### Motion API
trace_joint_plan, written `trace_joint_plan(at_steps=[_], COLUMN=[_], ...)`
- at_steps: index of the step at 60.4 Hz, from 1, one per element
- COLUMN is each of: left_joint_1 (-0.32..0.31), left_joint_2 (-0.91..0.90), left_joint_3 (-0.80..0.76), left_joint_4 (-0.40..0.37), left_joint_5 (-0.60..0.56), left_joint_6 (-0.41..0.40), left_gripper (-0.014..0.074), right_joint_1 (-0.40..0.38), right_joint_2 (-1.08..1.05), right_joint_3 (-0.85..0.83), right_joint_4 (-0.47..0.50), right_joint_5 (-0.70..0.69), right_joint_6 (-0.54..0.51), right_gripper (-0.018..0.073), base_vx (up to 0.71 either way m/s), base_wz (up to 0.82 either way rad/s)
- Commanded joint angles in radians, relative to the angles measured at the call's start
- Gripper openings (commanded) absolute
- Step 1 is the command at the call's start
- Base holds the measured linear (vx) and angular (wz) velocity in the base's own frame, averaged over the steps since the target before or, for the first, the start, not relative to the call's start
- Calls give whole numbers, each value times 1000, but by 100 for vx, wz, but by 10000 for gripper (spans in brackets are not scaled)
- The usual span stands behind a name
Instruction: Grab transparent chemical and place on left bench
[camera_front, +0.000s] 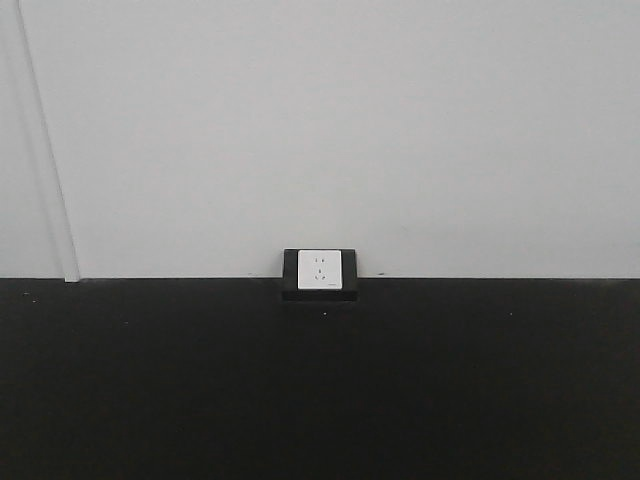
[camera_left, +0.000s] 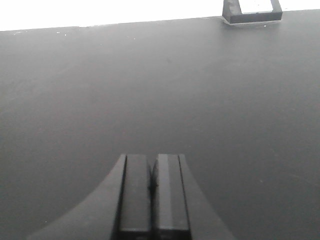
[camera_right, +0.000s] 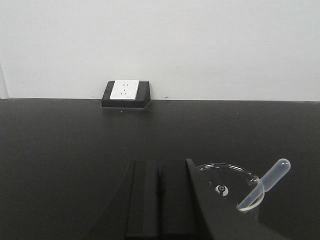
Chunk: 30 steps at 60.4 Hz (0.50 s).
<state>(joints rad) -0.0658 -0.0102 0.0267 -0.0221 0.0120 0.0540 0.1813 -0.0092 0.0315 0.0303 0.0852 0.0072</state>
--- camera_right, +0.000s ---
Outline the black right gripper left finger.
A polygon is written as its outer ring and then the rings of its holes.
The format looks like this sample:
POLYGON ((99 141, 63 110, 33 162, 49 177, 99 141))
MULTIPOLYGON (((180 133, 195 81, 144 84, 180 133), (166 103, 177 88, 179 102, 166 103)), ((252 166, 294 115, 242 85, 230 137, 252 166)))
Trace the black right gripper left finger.
POLYGON ((87 233, 89 240, 157 240, 158 170, 132 161, 111 201, 87 233))

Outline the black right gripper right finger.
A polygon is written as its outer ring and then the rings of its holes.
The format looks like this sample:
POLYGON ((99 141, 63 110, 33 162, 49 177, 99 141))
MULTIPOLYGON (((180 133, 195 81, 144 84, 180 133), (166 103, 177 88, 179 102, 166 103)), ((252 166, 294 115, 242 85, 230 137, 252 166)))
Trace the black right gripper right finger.
POLYGON ((163 165, 160 189, 162 240, 286 239, 218 196, 190 158, 163 165))

